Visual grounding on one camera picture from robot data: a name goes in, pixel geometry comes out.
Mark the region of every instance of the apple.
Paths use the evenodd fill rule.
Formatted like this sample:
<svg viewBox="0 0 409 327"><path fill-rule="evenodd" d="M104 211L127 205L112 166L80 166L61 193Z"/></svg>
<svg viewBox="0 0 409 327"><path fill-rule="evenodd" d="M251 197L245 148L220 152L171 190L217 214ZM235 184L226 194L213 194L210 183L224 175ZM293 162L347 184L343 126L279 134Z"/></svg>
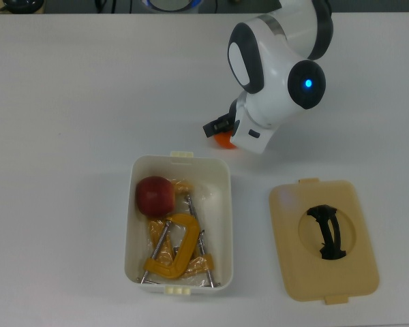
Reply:
<svg viewBox="0 0 409 327"><path fill-rule="evenodd" d="M136 185L136 205L148 217L163 217L175 209L175 189L160 176L142 179Z"/></svg>

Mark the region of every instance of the plastic container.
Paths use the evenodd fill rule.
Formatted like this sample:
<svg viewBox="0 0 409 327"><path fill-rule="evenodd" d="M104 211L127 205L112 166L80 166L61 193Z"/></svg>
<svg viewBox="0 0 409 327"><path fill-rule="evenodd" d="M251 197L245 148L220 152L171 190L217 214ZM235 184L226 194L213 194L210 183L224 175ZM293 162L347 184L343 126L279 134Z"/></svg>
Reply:
<svg viewBox="0 0 409 327"><path fill-rule="evenodd" d="M150 256L149 231L148 219L136 208L135 188L141 179L148 176L187 180L196 186L194 204L201 230L205 230L206 250L213 257L213 276L220 283L219 287L186 285L182 279L158 285L140 283L144 263ZM212 294L230 284L233 276L232 198L230 172L224 161L194 158L191 153L172 153L170 157L147 155L135 162L130 183L125 273L142 289L165 294Z"/></svg>

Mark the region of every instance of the table surface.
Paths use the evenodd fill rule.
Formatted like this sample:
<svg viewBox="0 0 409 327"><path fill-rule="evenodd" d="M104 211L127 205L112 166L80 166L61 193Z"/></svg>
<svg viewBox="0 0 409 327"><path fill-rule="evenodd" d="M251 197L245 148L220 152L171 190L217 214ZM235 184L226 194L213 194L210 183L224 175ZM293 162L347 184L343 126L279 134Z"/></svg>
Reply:
<svg viewBox="0 0 409 327"><path fill-rule="evenodd" d="M0 16L0 326L409 324L409 14L335 14L323 101L261 156L202 131L241 91L226 47L248 17ZM172 150L230 166L234 278L217 296L148 294L124 273L132 164ZM355 186L372 295L285 292L268 195L309 177Z"/></svg>

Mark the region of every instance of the yellow c-clamp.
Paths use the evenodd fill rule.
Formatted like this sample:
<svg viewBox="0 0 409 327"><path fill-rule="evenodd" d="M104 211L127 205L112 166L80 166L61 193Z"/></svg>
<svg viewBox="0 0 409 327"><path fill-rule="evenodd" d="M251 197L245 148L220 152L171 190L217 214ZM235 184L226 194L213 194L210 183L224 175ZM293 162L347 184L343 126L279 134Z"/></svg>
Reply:
<svg viewBox="0 0 409 327"><path fill-rule="evenodd" d="M185 213L177 213L166 218L171 223L185 226L185 236L183 237L179 251L172 264L162 264L154 258L149 258L144 264L144 269L149 273L155 273L159 276L176 279L179 278L187 269L191 256L194 253L197 245L197 240L200 235L200 226L197 220L192 215Z"/></svg>

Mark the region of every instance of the white device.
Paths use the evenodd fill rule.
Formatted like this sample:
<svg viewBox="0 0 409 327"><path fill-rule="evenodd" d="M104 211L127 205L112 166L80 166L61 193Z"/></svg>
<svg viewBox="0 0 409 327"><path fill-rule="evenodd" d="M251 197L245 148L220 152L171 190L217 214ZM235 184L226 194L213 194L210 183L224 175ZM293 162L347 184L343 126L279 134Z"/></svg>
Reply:
<svg viewBox="0 0 409 327"><path fill-rule="evenodd" d="M333 35L327 0L280 0L280 9L239 23L228 61L244 88L228 114L203 128L208 137L232 131L230 142L262 153L277 128L316 106L326 88L320 58Z"/></svg>
<svg viewBox="0 0 409 327"><path fill-rule="evenodd" d="M197 14L203 0L141 0L141 6L148 12Z"/></svg>

